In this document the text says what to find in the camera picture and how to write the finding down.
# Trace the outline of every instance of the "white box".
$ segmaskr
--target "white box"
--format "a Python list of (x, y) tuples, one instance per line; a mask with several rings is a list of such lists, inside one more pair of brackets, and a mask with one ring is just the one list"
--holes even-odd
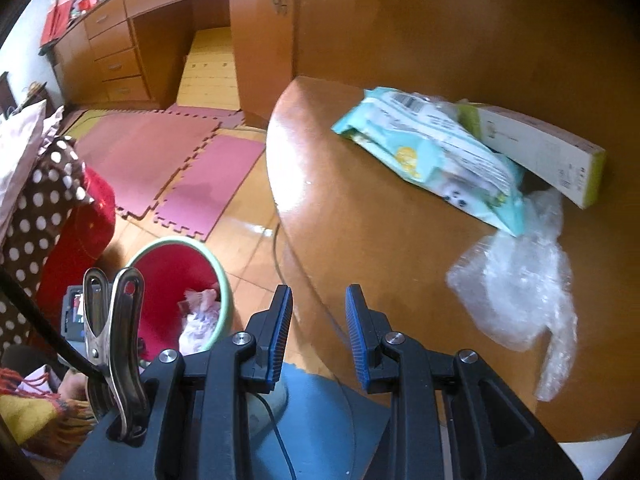
[(460, 123), (483, 144), (547, 181), (581, 208), (598, 197), (606, 152), (562, 128), (499, 106), (458, 104)]

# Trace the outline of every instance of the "person's hand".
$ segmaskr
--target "person's hand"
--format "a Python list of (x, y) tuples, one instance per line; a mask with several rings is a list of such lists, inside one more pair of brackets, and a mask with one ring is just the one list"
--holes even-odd
[(58, 387), (63, 399), (86, 400), (86, 375), (68, 370)]

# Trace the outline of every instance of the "barcode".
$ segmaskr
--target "barcode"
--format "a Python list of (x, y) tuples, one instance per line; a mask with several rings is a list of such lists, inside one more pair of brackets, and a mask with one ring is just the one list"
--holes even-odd
[(392, 99), (414, 114), (419, 114), (425, 105), (422, 99), (400, 92), (395, 92)]

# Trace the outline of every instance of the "pink foam mat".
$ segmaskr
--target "pink foam mat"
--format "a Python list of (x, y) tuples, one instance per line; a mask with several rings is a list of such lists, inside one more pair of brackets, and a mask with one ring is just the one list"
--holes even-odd
[(154, 221), (204, 240), (263, 151), (257, 140), (216, 136), (158, 205)]
[(173, 104), (165, 110), (165, 113), (218, 119), (222, 123), (221, 128), (235, 128), (244, 123), (242, 110), (223, 110), (222, 108), (178, 106)]
[(219, 126), (213, 118), (117, 112), (102, 117), (76, 147), (113, 187), (118, 211), (142, 218)]

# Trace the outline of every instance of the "red cloth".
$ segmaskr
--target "red cloth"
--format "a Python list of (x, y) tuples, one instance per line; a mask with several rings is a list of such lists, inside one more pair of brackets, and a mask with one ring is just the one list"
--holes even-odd
[[(51, 251), (42, 271), (36, 303), (49, 322), (60, 329), (62, 299), (70, 285), (81, 285), (84, 272), (105, 250), (115, 231), (115, 196), (111, 186), (90, 168), (84, 171), (84, 187), (94, 202), (73, 209), (60, 240)], [(30, 345), (51, 348), (31, 331)]]

